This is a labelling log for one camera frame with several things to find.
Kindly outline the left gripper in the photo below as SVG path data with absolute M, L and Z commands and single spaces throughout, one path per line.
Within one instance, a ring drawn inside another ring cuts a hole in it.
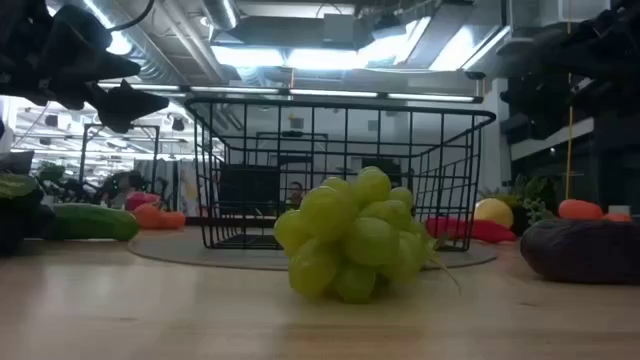
M 54 82 L 83 84 L 137 75 L 137 63 L 107 50 L 112 40 L 94 15 L 73 3 L 51 13 L 42 0 L 2 0 L 1 94 L 39 106 L 55 101 L 82 109 L 82 99 L 48 88 Z M 135 120 L 169 105 L 167 98 L 134 89 L 126 80 L 108 90 L 92 84 L 87 102 L 116 133 L 127 133 Z

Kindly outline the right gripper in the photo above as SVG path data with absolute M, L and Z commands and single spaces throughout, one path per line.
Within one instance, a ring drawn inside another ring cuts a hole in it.
M 639 1 L 613 1 L 596 17 L 580 22 L 537 61 L 538 73 L 571 73 L 607 81 L 616 91 L 621 115 L 639 113 Z M 544 140 L 551 135 L 542 96 L 533 75 L 507 79 L 499 94 L 508 105 L 500 129 L 508 140 Z

